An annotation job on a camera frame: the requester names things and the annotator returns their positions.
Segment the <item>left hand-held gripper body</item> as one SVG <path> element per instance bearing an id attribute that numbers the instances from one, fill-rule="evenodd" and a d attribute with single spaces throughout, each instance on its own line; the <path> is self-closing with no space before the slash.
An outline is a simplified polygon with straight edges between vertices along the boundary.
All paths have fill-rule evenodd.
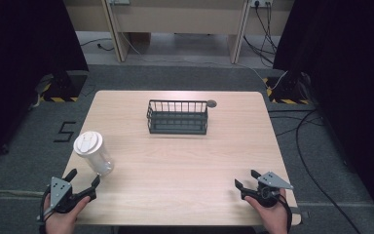
<path id="1" fill-rule="evenodd" d="M 50 205 L 46 209 L 46 213 L 66 214 L 71 212 L 76 205 L 85 197 L 92 196 L 92 189 L 89 187 L 80 193 L 74 194 L 71 178 L 52 177 L 50 185 Z"/>

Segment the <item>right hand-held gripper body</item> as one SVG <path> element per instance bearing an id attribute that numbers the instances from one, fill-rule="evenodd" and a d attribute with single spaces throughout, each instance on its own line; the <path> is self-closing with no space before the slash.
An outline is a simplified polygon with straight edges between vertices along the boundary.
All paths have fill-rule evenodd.
<path id="1" fill-rule="evenodd" d="M 285 181 L 273 172 L 267 172 L 256 180 L 258 182 L 256 200 L 264 208 L 271 208 L 277 203 L 279 196 L 281 195 L 281 188 L 290 190 L 293 189 L 293 186 L 289 182 Z"/>

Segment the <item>white cup with lid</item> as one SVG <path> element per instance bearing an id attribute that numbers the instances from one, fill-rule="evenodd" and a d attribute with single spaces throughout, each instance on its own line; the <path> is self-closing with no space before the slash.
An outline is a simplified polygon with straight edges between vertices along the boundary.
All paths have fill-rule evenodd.
<path id="1" fill-rule="evenodd" d="M 107 176 L 114 169 L 114 163 L 105 149 L 103 136 L 99 132 L 87 131 L 80 134 L 73 143 L 73 150 L 100 176 Z"/>

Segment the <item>person's right hand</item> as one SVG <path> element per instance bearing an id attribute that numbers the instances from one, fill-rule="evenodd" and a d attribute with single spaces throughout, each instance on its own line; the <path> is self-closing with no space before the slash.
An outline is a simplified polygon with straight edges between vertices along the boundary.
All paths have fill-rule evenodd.
<path id="1" fill-rule="evenodd" d="M 276 203 L 271 208 L 264 208 L 250 196 L 244 199 L 259 213 L 263 226 L 270 234 L 288 234 L 287 211 L 283 205 Z"/>

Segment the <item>person's left hand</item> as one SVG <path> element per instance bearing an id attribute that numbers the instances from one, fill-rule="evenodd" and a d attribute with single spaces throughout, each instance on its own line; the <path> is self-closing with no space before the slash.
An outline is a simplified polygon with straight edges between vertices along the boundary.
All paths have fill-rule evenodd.
<path id="1" fill-rule="evenodd" d="M 83 198 L 75 208 L 67 214 L 52 213 L 45 217 L 47 234 L 73 234 L 79 213 L 90 202 L 90 197 Z"/>

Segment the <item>black stand base hazard tape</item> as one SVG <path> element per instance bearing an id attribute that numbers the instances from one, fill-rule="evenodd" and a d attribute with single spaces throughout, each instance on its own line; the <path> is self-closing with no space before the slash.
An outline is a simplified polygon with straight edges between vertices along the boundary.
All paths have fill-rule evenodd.
<path id="1" fill-rule="evenodd" d="M 285 71 L 279 76 L 263 78 L 267 96 L 270 102 L 284 104 L 308 104 L 302 73 Z"/>
<path id="2" fill-rule="evenodd" d="M 36 91 L 39 101 L 75 102 L 84 87 L 89 72 L 85 70 L 64 71 L 45 75 Z"/>

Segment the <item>dark curtain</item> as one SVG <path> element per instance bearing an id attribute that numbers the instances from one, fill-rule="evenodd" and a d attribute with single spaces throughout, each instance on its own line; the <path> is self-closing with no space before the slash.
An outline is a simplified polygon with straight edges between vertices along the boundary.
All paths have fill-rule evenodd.
<path id="1" fill-rule="evenodd" d="M 0 0 L 0 147 L 44 76 L 87 68 L 63 0 Z"/>
<path id="2" fill-rule="evenodd" d="M 374 201 L 374 0 L 294 0 L 274 62 L 302 72 Z"/>

